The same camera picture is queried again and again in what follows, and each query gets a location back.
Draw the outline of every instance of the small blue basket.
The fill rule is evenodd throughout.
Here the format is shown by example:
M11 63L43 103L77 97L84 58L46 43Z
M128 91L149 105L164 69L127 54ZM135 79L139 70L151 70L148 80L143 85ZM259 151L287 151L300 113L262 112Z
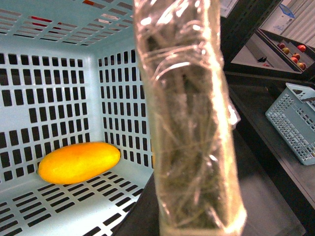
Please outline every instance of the small blue basket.
M315 164L315 90L286 86L266 116L303 165Z

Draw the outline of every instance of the mango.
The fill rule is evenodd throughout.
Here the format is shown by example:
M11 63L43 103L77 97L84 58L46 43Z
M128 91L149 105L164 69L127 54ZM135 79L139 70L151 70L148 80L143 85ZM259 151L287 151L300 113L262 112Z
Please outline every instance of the mango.
M49 183L79 183L111 169L120 156L119 150L107 143L73 144L46 155L38 174Z

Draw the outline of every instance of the basket floor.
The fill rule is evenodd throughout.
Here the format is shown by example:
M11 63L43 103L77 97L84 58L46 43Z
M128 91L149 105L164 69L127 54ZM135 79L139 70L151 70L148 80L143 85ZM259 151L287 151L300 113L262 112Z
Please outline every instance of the basket floor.
M151 169L133 175L133 167L136 164L121 161L103 174L71 185L49 184L30 175L1 193L0 234L111 235L152 173Z

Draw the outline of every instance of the apple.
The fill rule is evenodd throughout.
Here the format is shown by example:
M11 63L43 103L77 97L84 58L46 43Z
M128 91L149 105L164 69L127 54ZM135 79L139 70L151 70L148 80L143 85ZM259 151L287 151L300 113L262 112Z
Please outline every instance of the apple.
M289 54L290 52L290 49L289 48L282 48L282 51L285 53L285 54Z
M277 45L280 49L285 48L285 44L284 43L278 43Z
M295 58L295 57L291 57L291 60L292 60L292 61L294 61L295 63L297 63L297 62L298 62L298 59L297 59L297 58Z
M301 58L300 54L298 53L293 54L292 57L297 58L298 60Z
M305 52L306 47L304 45L299 45L299 46L297 46L297 49L303 53L303 52Z
M303 64L303 63L300 63L300 62L299 62L299 63L297 63L297 66L298 66L298 67L300 67L302 70L304 70L304 69L305 69L305 67L304 67L304 64Z

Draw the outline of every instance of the green vegetable bundle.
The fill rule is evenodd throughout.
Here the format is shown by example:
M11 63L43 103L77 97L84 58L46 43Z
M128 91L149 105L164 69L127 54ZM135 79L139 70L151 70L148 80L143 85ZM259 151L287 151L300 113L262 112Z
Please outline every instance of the green vegetable bundle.
M134 0L162 236L239 235L219 0Z

